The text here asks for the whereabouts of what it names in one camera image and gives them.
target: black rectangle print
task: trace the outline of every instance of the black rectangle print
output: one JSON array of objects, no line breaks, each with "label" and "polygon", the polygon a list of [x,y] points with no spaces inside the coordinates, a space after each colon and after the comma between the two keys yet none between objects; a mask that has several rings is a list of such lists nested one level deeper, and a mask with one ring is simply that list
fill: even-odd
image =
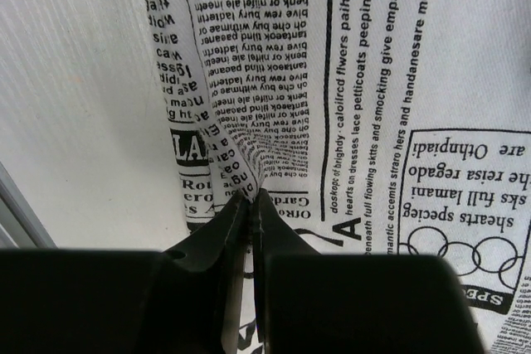
[{"label": "black rectangle print", "polygon": [[173,151],[177,164],[186,167],[208,166],[207,148],[196,130],[174,130]]},{"label": "black rectangle print", "polygon": [[505,292],[496,292],[492,289],[475,285],[461,285],[471,307],[483,308],[498,314],[507,314],[513,303],[514,295]]}]

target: gray strip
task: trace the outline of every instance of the gray strip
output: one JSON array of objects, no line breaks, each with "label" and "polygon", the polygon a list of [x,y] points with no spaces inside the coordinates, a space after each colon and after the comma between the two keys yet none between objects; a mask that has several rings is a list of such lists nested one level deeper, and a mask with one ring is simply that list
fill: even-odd
[{"label": "gray strip", "polygon": [[18,246],[11,239],[11,236],[9,236],[0,224],[0,249],[14,249],[17,247]]},{"label": "gray strip", "polygon": [[1,163],[0,224],[18,247],[56,247]]}]

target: white textured wall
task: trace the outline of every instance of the white textured wall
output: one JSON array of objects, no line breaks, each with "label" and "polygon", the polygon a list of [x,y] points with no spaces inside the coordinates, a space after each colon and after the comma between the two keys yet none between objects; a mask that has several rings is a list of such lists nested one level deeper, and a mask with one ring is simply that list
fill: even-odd
[{"label": "white textured wall", "polygon": [[143,0],[0,0],[0,162],[59,246],[185,236]]}]

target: black letter a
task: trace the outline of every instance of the black letter a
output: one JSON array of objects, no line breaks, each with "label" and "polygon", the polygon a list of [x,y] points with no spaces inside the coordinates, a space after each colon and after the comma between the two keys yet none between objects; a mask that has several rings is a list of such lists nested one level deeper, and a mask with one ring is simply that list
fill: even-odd
[{"label": "black letter a", "polygon": [[362,240],[362,236],[356,234],[356,225],[361,222],[362,220],[359,217],[357,219],[352,219],[351,221],[345,221],[344,223],[334,225],[332,227],[332,231],[341,235],[345,235],[353,240]]}]

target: white background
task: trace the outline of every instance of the white background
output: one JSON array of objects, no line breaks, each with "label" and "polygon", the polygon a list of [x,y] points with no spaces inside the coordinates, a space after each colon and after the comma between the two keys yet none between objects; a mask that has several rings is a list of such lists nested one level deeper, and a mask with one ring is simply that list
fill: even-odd
[{"label": "white background", "polygon": [[0,162],[62,247],[186,235],[144,0],[0,0]]}]

